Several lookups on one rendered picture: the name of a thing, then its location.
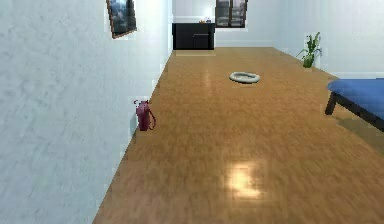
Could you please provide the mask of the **blue bed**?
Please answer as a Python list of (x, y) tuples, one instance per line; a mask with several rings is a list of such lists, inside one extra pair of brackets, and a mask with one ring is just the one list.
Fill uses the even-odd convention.
[(327, 85), (330, 97), (325, 109), (332, 115), (337, 104), (384, 132), (384, 78), (337, 79)]

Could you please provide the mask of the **dark framed window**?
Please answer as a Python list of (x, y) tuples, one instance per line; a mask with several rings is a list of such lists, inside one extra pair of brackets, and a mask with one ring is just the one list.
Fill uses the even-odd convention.
[(217, 28), (244, 28), (248, 0), (216, 0)]

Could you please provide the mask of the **black cupboard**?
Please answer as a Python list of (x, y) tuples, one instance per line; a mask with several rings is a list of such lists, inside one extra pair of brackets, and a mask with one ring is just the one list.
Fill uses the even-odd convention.
[(214, 23), (173, 23), (174, 50), (213, 50)]

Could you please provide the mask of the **green house plant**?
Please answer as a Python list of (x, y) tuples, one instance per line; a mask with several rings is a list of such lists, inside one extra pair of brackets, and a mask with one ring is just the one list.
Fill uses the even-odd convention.
[(298, 55), (302, 55), (304, 68), (311, 68), (314, 64), (316, 55), (322, 52), (321, 48), (319, 47), (319, 44), (319, 32), (317, 32), (315, 36), (307, 36), (306, 47), (298, 53)]

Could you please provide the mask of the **brown framed wall picture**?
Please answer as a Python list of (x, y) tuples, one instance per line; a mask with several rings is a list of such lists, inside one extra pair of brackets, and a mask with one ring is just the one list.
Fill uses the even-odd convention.
[(113, 39), (137, 30), (134, 0), (106, 0)]

